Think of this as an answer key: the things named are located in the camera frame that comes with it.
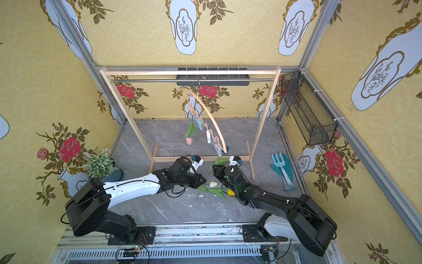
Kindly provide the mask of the pink artificial tulip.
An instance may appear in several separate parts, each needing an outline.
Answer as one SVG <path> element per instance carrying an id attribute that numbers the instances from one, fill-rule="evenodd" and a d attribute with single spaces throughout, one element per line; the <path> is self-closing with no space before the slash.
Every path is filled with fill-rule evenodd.
<path id="1" fill-rule="evenodd" d="M 197 134 L 195 125 L 193 124 L 194 118 L 196 116 L 196 99 L 194 99 L 193 102 L 194 104 L 189 103 L 188 105 L 189 114 L 191 114 L 191 124 L 189 126 L 188 131 L 185 134 L 185 140 L 188 145 L 191 145 L 193 143 L 193 138 L 191 137 L 191 134 L 192 133 Z"/>

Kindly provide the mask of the curved wooden clip hanger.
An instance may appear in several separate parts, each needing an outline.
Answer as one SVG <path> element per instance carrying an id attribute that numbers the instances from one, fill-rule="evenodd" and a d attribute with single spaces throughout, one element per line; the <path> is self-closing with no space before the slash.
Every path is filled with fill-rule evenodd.
<path id="1" fill-rule="evenodd" d="M 229 147 L 227 146 L 222 132 L 213 117 L 215 110 L 221 109 L 221 106 L 216 102 L 220 95 L 224 94 L 226 89 L 220 89 L 218 86 L 182 86 L 178 89 L 174 89 L 173 97 L 180 100 L 184 97 L 184 103 L 182 104 L 185 111 L 186 118 L 191 124 L 191 114 L 189 114 L 188 105 L 189 103 L 194 104 L 193 100 L 196 99 L 196 116 L 193 124 L 195 125 L 196 131 L 202 131 L 206 133 L 206 142 L 214 146 L 216 155 L 221 157 L 223 154 L 227 154 Z"/>

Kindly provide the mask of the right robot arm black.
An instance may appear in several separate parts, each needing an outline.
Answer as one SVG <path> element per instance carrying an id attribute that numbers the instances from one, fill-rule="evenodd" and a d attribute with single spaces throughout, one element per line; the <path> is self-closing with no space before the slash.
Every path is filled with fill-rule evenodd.
<path id="1" fill-rule="evenodd" d="M 238 166 L 214 165 L 213 174 L 244 206 L 265 210 L 286 219 L 297 239 L 316 256 L 324 256 L 336 237 L 335 221 L 308 195 L 299 198 L 277 195 L 252 184 Z"/>

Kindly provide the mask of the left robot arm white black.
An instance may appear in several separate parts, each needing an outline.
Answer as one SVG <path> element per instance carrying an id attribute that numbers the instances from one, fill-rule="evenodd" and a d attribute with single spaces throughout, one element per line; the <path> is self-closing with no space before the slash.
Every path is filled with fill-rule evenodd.
<path id="1" fill-rule="evenodd" d="M 188 188 L 197 189 L 206 179 L 198 173 L 203 165 L 200 156 L 181 156 L 169 168 L 135 179 L 115 182 L 89 180 L 65 206 L 67 224 L 73 235 L 82 237 L 92 232 L 110 234 L 122 243 L 144 243 L 146 234 L 130 215 L 119 215 L 110 209 L 141 196 L 165 193 L 180 197 Z"/>

